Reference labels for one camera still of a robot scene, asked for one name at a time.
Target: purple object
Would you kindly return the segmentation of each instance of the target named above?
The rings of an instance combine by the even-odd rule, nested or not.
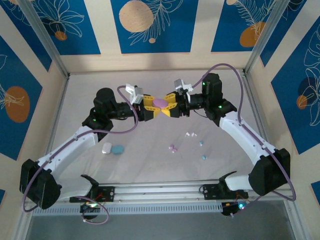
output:
[[[153,100],[152,106],[163,109],[168,106],[168,102],[164,99],[156,98],[155,100]]]

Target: cable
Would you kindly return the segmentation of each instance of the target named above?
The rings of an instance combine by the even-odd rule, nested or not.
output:
[[[250,200],[248,198],[244,198],[243,196],[241,196],[238,192],[236,193],[237,197],[240,197],[241,199],[250,202]]]
[[[201,191],[201,188],[204,188],[204,185],[202,185],[202,186],[199,187],[199,190],[198,190],[199,193],[200,193],[200,194],[205,194],[205,191]]]
[[[38,207],[38,205],[32,207],[31,209],[26,209],[26,199],[27,199],[27,195],[28,195],[28,192],[31,188],[31,185],[34,183],[36,177],[38,176],[38,174],[41,172],[42,169],[44,169],[44,167],[49,163],[51,162],[51,160],[53,158],[55,158],[55,156],[57,156],[59,153],[61,153],[61,151],[63,151],[67,146],[69,146],[71,143],[73,143],[74,141],[78,140],[78,138],[81,138],[82,136],[86,135],[86,134],[90,134],[90,133],[104,133],[104,134],[126,134],[126,133],[130,133],[132,132],[137,126],[138,126],[138,122],[137,119],[138,118],[138,114],[135,110],[135,108],[131,105],[130,101],[120,92],[120,89],[124,89],[126,88],[125,85],[121,85],[121,86],[118,86],[118,88],[116,89],[119,93],[119,95],[124,99],[124,101],[129,105],[130,109],[133,111],[133,115],[134,115],[134,126],[129,129],[129,130],[126,130],[126,131],[107,131],[107,130],[101,130],[101,129],[94,129],[94,130],[89,130],[89,131],[85,131],[79,135],[76,136],[76,138],[73,138],[71,140],[69,140],[67,143],[65,143],[62,147],[60,147],[55,153],[53,153],[50,157],[49,157],[49,160],[45,161],[40,167],[39,169],[34,173],[34,175],[32,176],[32,178],[30,179],[28,185],[26,186],[25,188],[25,191],[24,191],[24,194],[23,194],[23,197],[22,197],[22,203],[21,203],[21,210],[25,213],[29,213],[31,211],[33,211],[34,209],[36,209]],[[84,196],[77,196],[78,198],[82,198],[82,199],[86,199],[86,200],[89,200],[89,201],[92,201],[94,203],[97,203],[95,200],[93,199],[90,199],[90,198],[87,198],[87,197],[84,197]]]
[[[198,113],[196,110],[193,110],[196,114],[198,114],[199,116],[201,116],[201,117],[203,117],[203,118],[208,118],[207,116],[203,116],[203,115],[201,115],[200,113]]]
[[[82,213],[82,215],[81,215],[81,217],[82,217],[82,219],[83,219],[83,222],[88,223],[88,224],[93,224],[93,225],[101,225],[101,224],[105,224],[105,223],[108,222],[110,215],[109,215],[109,212],[108,212],[107,208],[106,208],[104,205],[102,205],[100,202],[98,202],[98,201],[96,201],[96,200],[93,200],[93,199],[91,199],[91,198],[89,198],[89,197],[86,197],[86,196],[76,196],[76,198],[88,200],[88,201],[90,201],[90,202],[93,202],[93,203],[95,203],[95,204],[98,204],[98,205],[99,205],[103,210],[105,210],[105,212],[106,212],[106,219],[105,219],[104,221],[93,222],[93,221],[89,221],[89,220],[85,219],[85,211],[83,211],[83,213]]]
[[[202,76],[202,78],[199,81],[197,81],[192,87],[195,88],[196,86],[198,86],[213,69],[215,69],[215,68],[217,68],[219,66],[227,66],[230,69],[232,69],[234,71],[235,75],[237,76],[238,80],[239,80],[241,97],[240,97],[240,104],[239,104],[239,109],[238,109],[238,114],[237,114],[238,116],[237,117],[238,117],[239,123],[241,124],[241,110],[242,110],[242,105],[243,105],[243,102],[244,102],[244,95],[245,95],[244,94],[244,85],[242,83],[242,80],[241,80],[241,77],[240,77],[238,71],[232,65],[230,65],[228,63],[219,63],[219,64],[216,64],[216,65],[212,66],[211,68],[209,68],[208,71],[206,71],[206,73]],[[262,141],[260,141],[260,139],[246,125],[241,124],[241,126],[261,145],[261,147],[264,146],[264,143]],[[294,186],[293,186],[293,184],[292,184],[292,182],[290,180],[290,177],[286,173],[286,170],[281,165],[281,163],[276,158],[276,156],[267,147],[264,147],[263,149],[272,157],[272,159],[275,161],[275,163],[280,168],[282,174],[284,175],[285,180],[287,181],[287,183],[290,186],[290,189],[291,189],[291,192],[292,192],[292,198],[289,198],[289,197],[287,197],[287,196],[285,196],[285,195],[283,195],[283,194],[281,194],[281,193],[279,193],[277,191],[272,191],[272,192],[274,194],[277,194],[280,197],[283,197],[286,200],[294,202],[297,199],[296,190],[295,190],[295,188],[294,188]]]

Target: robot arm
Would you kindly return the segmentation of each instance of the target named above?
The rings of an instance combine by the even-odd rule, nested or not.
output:
[[[199,94],[190,94],[193,91],[192,86],[180,79],[175,81],[174,85],[176,91],[164,97],[168,106],[163,109],[153,107],[155,99],[153,96],[143,94],[141,88],[127,85],[126,90],[131,94],[130,103],[137,113],[138,119],[134,120],[149,121],[160,111],[173,118],[189,117],[190,110],[204,109],[208,119],[233,137],[254,165],[251,173],[247,175],[231,172],[221,177],[217,189],[219,196],[227,198],[227,193],[237,190],[254,190],[257,194],[264,196],[287,183],[270,153],[277,158],[288,175],[290,174],[290,154],[285,149],[277,150],[248,126],[241,116],[238,116],[236,107],[223,98],[222,82],[217,74],[209,73],[204,78],[202,92]],[[40,166],[49,161],[50,156],[56,154],[36,176],[27,193],[27,197],[42,209],[51,207],[58,199],[73,196],[87,196],[95,199],[101,193],[99,184],[87,175],[64,180],[60,179],[60,175],[72,161],[107,134],[91,132],[81,137],[78,137],[79,135],[91,130],[110,131],[113,128],[111,120],[124,120],[135,115],[126,102],[116,102],[114,92],[110,88],[100,89],[93,103],[94,107],[82,123],[82,127],[65,142],[68,143],[75,138],[68,147],[63,148],[65,146],[63,143],[38,161],[28,159],[22,165],[20,191],[24,193]]]
[[[219,75],[209,73],[202,81],[202,93],[189,95],[189,88],[165,96],[168,106],[162,112],[169,117],[190,116],[190,110],[204,109],[206,116],[218,127],[226,131],[245,151],[254,165],[250,174],[239,175],[236,172],[221,177],[220,189],[224,191],[254,190],[260,196],[277,189],[287,180],[270,152],[277,158],[290,175],[290,154],[287,150],[277,150],[258,135],[242,118],[235,106],[223,98],[222,82]]]
[[[141,88],[127,84],[126,90],[130,93],[130,103],[137,112],[138,119],[134,119],[135,121],[149,121],[161,111],[160,108],[152,106],[155,98],[143,95]],[[90,110],[89,116],[75,134],[38,161],[28,159],[21,167],[19,188],[20,192],[24,193],[36,171],[48,162],[36,176],[27,193],[27,197],[42,209],[51,207],[57,200],[74,196],[94,199],[100,194],[99,184],[87,175],[72,179],[60,179],[60,175],[78,156],[107,135],[102,132],[83,133],[91,130],[110,131],[113,128],[111,120],[134,117],[134,113],[126,102],[116,102],[114,92],[110,88],[100,89],[93,103],[94,107]]]

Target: light blue object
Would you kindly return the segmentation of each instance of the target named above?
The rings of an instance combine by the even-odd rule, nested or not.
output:
[[[122,154],[123,152],[125,151],[125,147],[122,146],[122,145],[115,145],[111,148],[111,152],[114,154],[114,155],[119,155],[119,154]]]

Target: metal frame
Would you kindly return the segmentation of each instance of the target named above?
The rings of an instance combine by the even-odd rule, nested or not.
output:
[[[268,20],[265,23],[262,33],[260,34],[258,40],[256,41],[255,46],[252,49],[251,55],[248,59],[248,62],[245,65],[244,72],[247,74],[256,60],[260,57],[263,49],[265,48],[271,34],[276,28],[283,12],[286,10],[290,0],[275,0],[276,3],[272,9]]]
[[[252,50],[251,56],[243,70],[242,81],[244,83],[244,87],[253,110],[253,114],[258,126],[258,131],[260,135],[265,138],[268,142],[268,132],[264,128],[266,126],[266,117],[262,111],[262,107],[259,101],[257,101],[258,95],[255,91],[255,87],[253,86],[253,80],[250,77],[250,70],[255,64],[256,60],[260,57],[260,54],[264,47],[266,46],[273,30],[275,29],[278,21],[280,20],[283,11],[286,9],[290,0],[277,0],[277,3],[274,6],[273,11],[271,12],[266,25]],[[66,83],[64,86],[64,90],[62,93],[61,101],[58,106],[57,114],[55,117],[55,121],[53,124],[51,136],[46,148],[46,153],[50,152],[52,149],[52,145],[54,142],[57,125],[60,118],[60,113],[62,110],[64,98],[67,92],[69,73],[60,57],[60,54],[55,47],[51,37],[46,31],[44,25],[42,24],[40,18],[38,17],[35,9],[32,4],[28,0],[17,0],[19,3],[19,7],[25,15],[26,19],[29,21],[31,27],[34,32],[38,36],[42,45],[48,52],[51,59],[56,63],[60,72],[65,76]],[[222,202],[230,202],[229,200],[215,201],[215,200],[204,200],[203,194],[199,193],[199,188],[203,184],[216,184],[217,180],[207,180],[207,181],[187,181],[187,182],[157,182],[157,183],[133,183],[133,184],[102,184],[105,186],[115,186],[115,195],[113,203],[106,203],[107,207],[112,209],[111,214],[130,214],[130,211],[127,209],[138,209],[139,211],[135,211],[135,214],[144,214],[148,211],[140,210],[140,208],[144,209],[144,206],[148,204],[149,207],[154,206],[159,207],[160,205],[163,207],[163,210],[167,211],[166,207],[171,207],[169,212],[172,209],[175,209],[175,212],[221,212],[221,203]],[[288,185],[282,186],[279,190],[280,193],[291,197],[291,191]],[[258,195],[254,191],[248,191],[249,200],[254,200],[258,197]],[[262,201],[270,201],[270,200],[283,200],[278,195],[274,193],[269,193],[268,195],[261,198]],[[310,235],[306,230],[306,226],[299,215],[299,209],[294,202],[289,202],[287,200],[284,201],[285,208],[287,210],[288,217],[290,219],[290,223],[294,232],[296,239],[309,240]],[[79,215],[79,212],[66,212],[66,209],[78,209],[79,204],[67,203],[65,201],[58,202],[55,206],[53,206],[51,211],[45,211],[38,209],[34,212],[35,216],[48,216],[48,215],[69,215],[76,214]],[[169,213],[164,212],[161,208],[158,213]],[[19,219],[16,223],[16,227],[14,229],[14,234],[12,235],[12,240],[16,239],[25,239],[27,236],[28,228],[31,222],[32,213],[23,213],[21,212]]]
[[[52,61],[55,62],[56,66],[60,70],[61,74],[68,79],[69,73],[67,71],[66,66],[64,65],[60,54],[52,41],[48,31],[46,30],[45,26],[41,22],[36,10],[32,6],[29,0],[17,0],[19,4],[19,8],[21,9],[22,13],[24,14],[25,18],[28,20],[30,26],[32,27],[33,31],[39,38],[40,42],[42,43],[44,49],[49,54]]]

